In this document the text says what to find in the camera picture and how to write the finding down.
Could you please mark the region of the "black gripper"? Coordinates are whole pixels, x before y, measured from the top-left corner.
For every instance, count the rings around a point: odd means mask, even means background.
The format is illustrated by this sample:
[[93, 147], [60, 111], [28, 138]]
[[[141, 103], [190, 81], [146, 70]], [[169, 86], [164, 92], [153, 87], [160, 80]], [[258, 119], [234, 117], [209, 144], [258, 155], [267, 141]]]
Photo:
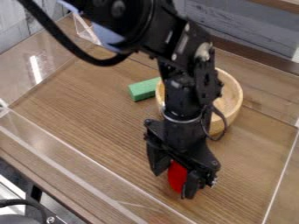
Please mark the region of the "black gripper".
[[210, 152], [210, 112], [194, 117], [165, 117], [162, 120], [144, 120], [144, 140], [150, 171], [158, 176], [176, 161], [186, 169], [181, 198], [192, 200], [196, 192], [213, 186], [220, 162]]

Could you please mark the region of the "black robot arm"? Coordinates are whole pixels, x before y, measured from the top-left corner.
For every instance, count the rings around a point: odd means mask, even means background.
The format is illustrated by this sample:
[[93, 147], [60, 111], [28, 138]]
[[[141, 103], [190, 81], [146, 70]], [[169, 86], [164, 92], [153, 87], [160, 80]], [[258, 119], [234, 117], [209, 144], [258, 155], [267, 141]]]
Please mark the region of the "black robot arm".
[[60, 0], [93, 24], [101, 45], [121, 55], [154, 59], [164, 85], [162, 118], [146, 119], [150, 170], [160, 175], [177, 164], [185, 171], [180, 195], [192, 199], [214, 184], [220, 162], [206, 140], [224, 83], [214, 67], [209, 33], [178, 15], [172, 0]]

